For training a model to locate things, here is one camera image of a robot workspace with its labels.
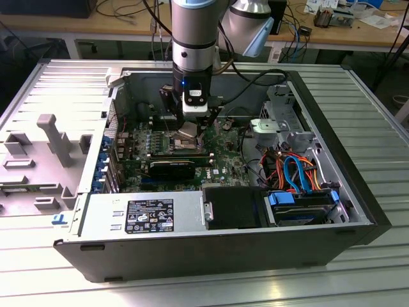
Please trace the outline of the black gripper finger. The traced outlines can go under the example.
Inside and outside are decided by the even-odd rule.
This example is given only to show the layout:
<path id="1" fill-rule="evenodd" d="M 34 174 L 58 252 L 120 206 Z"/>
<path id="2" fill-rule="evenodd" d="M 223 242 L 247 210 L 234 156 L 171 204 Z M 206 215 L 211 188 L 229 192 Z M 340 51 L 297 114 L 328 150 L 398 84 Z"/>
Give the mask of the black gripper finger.
<path id="1" fill-rule="evenodd" d="M 170 130 L 178 130 L 185 123 L 181 102 L 176 98 L 173 86 L 165 84 L 159 89 L 160 98 L 167 114 L 173 117 L 162 115 L 165 126 Z"/>
<path id="2" fill-rule="evenodd" d="M 223 110 L 222 99 L 219 97 L 210 97 L 208 99 L 208 109 L 204 114 L 196 116 L 197 122 L 197 134 L 196 137 L 200 138 L 203 132 L 211 127 L 214 121 L 217 119 L 220 112 Z"/>

